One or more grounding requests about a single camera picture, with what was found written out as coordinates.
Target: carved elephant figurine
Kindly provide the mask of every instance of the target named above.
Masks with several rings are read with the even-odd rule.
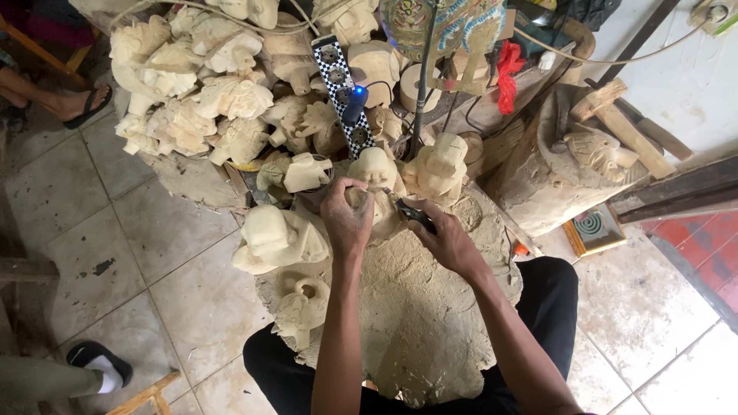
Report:
[[[315,290],[312,298],[303,294],[303,287],[306,285]],[[299,280],[294,285],[294,292],[280,301],[272,333],[294,337],[297,351],[307,349],[310,346],[310,329],[325,323],[330,294],[328,285],[321,280],[315,278]]]

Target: flip-flop sandal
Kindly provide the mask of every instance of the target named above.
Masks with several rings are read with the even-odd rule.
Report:
[[[80,128],[82,124],[84,124],[87,120],[92,118],[93,115],[100,112],[101,109],[105,108],[106,105],[110,102],[110,100],[113,98],[113,89],[108,87],[108,94],[105,96],[105,100],[103,103],[100,104],[96,109],[90,110],[90,107],[92,107],[92,101],[94,100],[95,92],[97,90],[90,92],[90,95],[87,97],[87,101],[85,102],[85,109],[82,111],[82,115],[76,118],[72,118],[69,121],[64,121],[62,124],[64,124],[64,127],[68,130],[74,130],[77,128]]]
[[[120,377],[123,378],[123,388],[126,387],[134,375],[133,368],[120,357],[113,354],[112,351],[109,351],[108,348],[96,341],[87,340],[77,344],[75,347],[72,347],[72,350],[66,354],[66,362],[70,366],[83,368],[99,356],[105,356],[110,360],[110,363],[113,364],[113,368],[115,368],[115,370],[120,374]]]

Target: person's right hand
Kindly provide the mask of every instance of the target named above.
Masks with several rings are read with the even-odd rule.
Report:
[[[438,236],[428,232],[417,221],[409,221],[407,227],[418,236],[420,242],[428,248],[439,264],[461,275],[472,285],[481,282],[481,278],[491,275],[492,269],[466,234],[458,217],[443,212],[430,200],[403,199],[403,201],[412,208],[424,211],[435,224]]]

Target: power strip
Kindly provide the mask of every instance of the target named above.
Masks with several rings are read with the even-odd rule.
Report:
[[[374,136],[369,129],[369,122],[363,106],[360,109],[361,113],[358,120],[352,126],[346,125],[343,115],[353,95],[368,93],[368,91],[362,89],[361,86],[357,87],[351,79],[348,63],[343,57],[341,46],[338,44],[335,35],[315,39],[312,42],[312,47],[313,55],[315,55],[315,60],[318,62],[320,76],[323,77],[323,82],[328,87],[328,96],[338,114],[338,122],[341,124],[351,158],[356,160],[364,148],[376,146]]]

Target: green pants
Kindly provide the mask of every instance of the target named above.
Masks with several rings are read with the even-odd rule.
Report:
[[[99,370],[78,368],[35,357],[0,356],[0,402],[40,402],[96,394]]]

